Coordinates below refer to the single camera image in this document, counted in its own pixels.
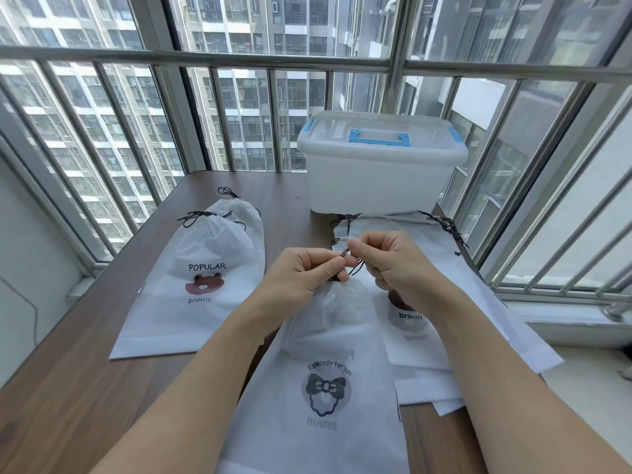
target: white storage container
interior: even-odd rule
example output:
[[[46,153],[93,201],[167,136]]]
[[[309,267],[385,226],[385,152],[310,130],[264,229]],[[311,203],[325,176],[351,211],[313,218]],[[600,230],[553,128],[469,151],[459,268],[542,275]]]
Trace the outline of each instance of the white storage container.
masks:
[[[317,213],[430,212],[468,149],[439,118],[323,111],[298,136]]]

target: floor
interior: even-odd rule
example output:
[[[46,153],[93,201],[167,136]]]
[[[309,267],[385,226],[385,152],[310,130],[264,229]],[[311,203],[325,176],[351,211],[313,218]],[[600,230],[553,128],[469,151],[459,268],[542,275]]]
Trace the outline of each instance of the floor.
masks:
[[[616,350],[555,350],[565,362],[543,374],[546,382],[632,464],[632,381],[619,375],[632,361]]]

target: wooden table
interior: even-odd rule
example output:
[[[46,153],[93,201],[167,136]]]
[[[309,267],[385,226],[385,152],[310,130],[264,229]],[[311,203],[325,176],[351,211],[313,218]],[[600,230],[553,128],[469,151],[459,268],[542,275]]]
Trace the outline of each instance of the wooden table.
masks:
[[[312,213],[303,174],[198,171],[180,182],[0,391],[0,473],[83,474],[193,355],[108,361],[138,288],[177,229],[230,186],[261,209],[269,266],[285,247],[329,247],[332,215]],[[467,411],[401,408],[412,473],[485,473]]]

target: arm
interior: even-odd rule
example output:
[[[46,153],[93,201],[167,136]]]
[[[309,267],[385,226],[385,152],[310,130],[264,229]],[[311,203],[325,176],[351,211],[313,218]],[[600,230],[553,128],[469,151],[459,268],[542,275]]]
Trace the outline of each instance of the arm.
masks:
[[[257,289],[217,329],[167,390],[106,454],[93,474],[213,472],[250,362],[264,337],[304,308],[345,259],[288,248]]]
[[[366,232],[348,247],[437,329],[491,474],[632,473],[405,232]]]

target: hand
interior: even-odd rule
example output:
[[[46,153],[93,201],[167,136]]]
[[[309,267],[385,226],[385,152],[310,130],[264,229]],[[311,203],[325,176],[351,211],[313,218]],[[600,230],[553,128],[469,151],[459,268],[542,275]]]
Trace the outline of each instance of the hand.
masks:
[[[353,256],[343,258],[325,248],[286,248],[243,303],[245,309],[240,310],[239,316],[252,317],[248,322],[265,336],[303,309],[314,289],[325,281],[334,276],[347,281],[349,275],[344,267],[357,263]]]
[[[462,293],[404,231],[367,231],[347,247],[364,260],[378,287],[397,291],[417,312],[432,315],[437,301]]]

